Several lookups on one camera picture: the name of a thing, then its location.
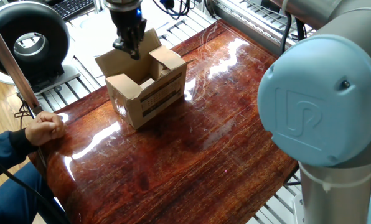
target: wooden table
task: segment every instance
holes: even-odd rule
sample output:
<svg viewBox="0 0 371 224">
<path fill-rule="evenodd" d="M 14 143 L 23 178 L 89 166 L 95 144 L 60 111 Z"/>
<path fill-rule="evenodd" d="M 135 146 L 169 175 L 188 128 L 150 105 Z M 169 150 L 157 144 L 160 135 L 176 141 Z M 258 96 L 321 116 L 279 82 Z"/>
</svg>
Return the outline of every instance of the wooden table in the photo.
<svg viewBox="0 0 371 224">
<path fill-rule="evenodd" d="M 31 156 L 72 223 L 246 223 L 295 170 L 258 116 L 274 55 L 223 21 L 173 50 L 194 60 L 183 99 L 135 131 L 103 87 L 58 111 L 47 169 Z"/>
</svg>

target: robot logo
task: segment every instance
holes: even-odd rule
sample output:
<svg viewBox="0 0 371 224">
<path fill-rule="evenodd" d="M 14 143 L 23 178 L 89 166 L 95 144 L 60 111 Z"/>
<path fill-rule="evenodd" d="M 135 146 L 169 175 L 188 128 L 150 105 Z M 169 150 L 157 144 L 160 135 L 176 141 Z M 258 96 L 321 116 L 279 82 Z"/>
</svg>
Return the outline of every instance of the robot logo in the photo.
<svg viewBox="0 0 371 224">
<path fill-rule="evenodd" d="M 320 150 L 322 99 L 294 91 L 276 90 L 276 125 L 278 134 Z"/>
</svg>

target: cardboard box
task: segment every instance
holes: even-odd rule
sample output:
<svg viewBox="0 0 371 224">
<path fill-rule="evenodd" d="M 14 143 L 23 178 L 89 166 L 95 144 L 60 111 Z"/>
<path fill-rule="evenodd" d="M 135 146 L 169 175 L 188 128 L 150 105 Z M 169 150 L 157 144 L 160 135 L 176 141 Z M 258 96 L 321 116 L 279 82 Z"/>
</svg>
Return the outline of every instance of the cardboard box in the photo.
<svg viewBox="0 0 371 224">
<path fill-rule="evenodd" d="M 140 60 L 112 50 L 96 58 L 116 112 L 134 128 L 184 94 L 187 62 L 163 46 L 154 29 L 144 34 Z"/>
</svg>

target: man's hand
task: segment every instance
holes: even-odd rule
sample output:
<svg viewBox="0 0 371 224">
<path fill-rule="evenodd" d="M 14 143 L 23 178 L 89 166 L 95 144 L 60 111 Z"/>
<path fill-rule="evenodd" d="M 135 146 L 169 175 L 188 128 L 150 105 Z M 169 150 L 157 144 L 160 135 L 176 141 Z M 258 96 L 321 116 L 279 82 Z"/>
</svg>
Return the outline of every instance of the man's hand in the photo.
<svg viewBox="0 0 371 224">
<path fill-rule="evenodd" d="M 41 146 L 64 136 L 66 128 L 59 115 L 43 111 L 25 129 L 25 136 L 33 146 Z"/>
</svg>

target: blue sleeve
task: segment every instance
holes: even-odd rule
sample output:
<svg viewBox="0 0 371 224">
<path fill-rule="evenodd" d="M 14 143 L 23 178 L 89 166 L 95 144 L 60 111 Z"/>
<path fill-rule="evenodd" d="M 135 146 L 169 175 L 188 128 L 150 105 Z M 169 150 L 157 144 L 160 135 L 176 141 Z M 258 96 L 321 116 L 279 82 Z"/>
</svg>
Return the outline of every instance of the blue sleeve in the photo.
<svg viewBox="0 0 371 224">
<path fill-rule="evenodd" d="M 25 153 L 19 153 L 19 151 L 13 147 L 10 141 L 10 135 L 12 132 L 6 131 L 0 134 L 0 164 L 6 169 L 10 169 L 12 166 L 24 162 L 26 158 Z"/>
</svg>

